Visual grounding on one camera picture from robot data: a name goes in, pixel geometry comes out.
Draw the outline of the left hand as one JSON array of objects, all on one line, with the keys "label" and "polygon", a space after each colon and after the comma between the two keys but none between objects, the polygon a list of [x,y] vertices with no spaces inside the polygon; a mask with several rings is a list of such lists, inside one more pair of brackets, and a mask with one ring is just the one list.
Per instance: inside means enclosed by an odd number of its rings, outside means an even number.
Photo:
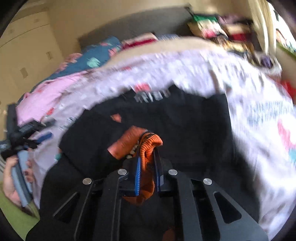
[{"label": "left hand", "polygon": [[6,159],[6,165],[3,172],[3,193],[15,206],[21,208],[22,201],[19,191],[21,190],[22,185],[16,173],[16,165],[18,163],[19,159],[16,155]]}]

